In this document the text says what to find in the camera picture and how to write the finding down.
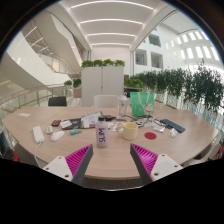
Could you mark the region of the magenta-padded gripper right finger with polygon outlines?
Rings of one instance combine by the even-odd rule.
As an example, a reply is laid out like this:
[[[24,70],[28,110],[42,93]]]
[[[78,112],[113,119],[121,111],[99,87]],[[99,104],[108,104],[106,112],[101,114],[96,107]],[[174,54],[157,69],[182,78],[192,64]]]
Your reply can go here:
[[[135,162],[143,185],[152,183],[182,169],[167,154],[155,154],[136,144],[130,145],[130,154]]]

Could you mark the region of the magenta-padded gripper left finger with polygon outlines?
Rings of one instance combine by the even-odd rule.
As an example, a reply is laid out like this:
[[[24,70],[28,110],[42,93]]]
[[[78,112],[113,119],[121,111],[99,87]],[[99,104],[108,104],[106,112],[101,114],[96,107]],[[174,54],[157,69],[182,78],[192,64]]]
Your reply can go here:
[[[44,170],[81,186],[92,156],[93,145],[90,144],[66,157],[56,157],[44,167]]]

